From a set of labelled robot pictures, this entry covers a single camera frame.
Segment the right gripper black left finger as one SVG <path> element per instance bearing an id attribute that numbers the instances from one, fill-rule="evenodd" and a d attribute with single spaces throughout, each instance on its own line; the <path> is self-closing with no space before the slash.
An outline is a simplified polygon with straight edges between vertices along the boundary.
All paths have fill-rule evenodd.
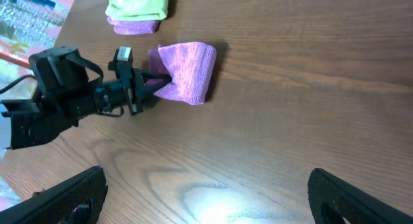
<path id="1" fill-rule="evenodd" d="M 1 211 L 1 223 L 97 223 L 107 192 L 103 168 L 93 166 Z"/>

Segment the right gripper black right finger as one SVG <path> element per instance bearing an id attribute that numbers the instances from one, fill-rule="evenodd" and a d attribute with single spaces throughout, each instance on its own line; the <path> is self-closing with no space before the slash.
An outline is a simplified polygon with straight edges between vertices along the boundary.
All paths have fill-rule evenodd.
<path id="1" fill-rule="evenodd" d="M 308 202 L 316 223 L 412 223 L 412 216 L 322 168 L 311 172 L 307 187 Z"/>

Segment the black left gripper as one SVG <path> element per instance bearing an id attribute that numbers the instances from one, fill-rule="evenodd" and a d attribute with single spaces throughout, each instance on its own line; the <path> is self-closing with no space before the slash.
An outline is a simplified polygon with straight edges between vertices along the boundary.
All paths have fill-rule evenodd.
<path id="1" fill-rule="evenodd" d="M 126 61 L 111 61 L 108 69 L 115 72 L 116 79 L 104 81 L 93 89 L 94 105 L 102 116 L 120 117 L 124 106 L 131 116 L 141 113 L 143 100 L 172 81 L 168 74 L 134 68 Z"/>

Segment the large purple microfiber cloth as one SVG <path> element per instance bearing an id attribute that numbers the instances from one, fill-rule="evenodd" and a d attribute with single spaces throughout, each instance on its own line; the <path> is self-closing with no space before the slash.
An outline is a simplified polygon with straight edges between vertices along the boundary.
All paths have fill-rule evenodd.
<path id="1" fill-rule="evenodd" d="M 168 74 L 172 80 L 155 96 L 190 105 L 202 105 L 216 62 L 217 50 L 202 42 L 159 45 L 148 51 L 149 71 Z"/>

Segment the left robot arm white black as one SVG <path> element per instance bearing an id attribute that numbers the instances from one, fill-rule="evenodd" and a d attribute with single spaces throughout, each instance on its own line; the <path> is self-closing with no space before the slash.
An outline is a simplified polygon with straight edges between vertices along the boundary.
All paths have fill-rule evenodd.
<path id="1" fill-rule="evenodd" d="M 53 141 L 78 127 L 90 115 L 134 116 L 172 78 L 133 66 L 132 50 L 116 50 L 108 69 L 116 78 L 106 81 L 103 70 L 83 58 L 76 46 L 62 46 L 30 56 L 31 78 L 37 86 L 30 99 L 1 100 L 1 148 L 16 150 Z"/>

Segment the folded purple cloth left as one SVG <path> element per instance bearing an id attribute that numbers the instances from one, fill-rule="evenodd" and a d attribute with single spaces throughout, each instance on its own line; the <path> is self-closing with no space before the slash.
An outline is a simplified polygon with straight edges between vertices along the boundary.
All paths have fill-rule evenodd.
<path id="1" fill-rule="evenodd" d="M 114 32 L 119 35 L 153 34 L 157 31 L 160 21 L 115 21 L 107 18 L 109 24 L 114 26 Z"/>

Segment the folded green cloth left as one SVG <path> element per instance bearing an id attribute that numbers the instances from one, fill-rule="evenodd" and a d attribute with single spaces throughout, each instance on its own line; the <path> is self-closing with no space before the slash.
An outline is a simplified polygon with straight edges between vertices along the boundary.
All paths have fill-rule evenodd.
<path id="1" fill-rule="evenodd" d="M 115 21 L 161 21 L 168 15 L 168 0 L 109 0 L 105 14 Z"/>

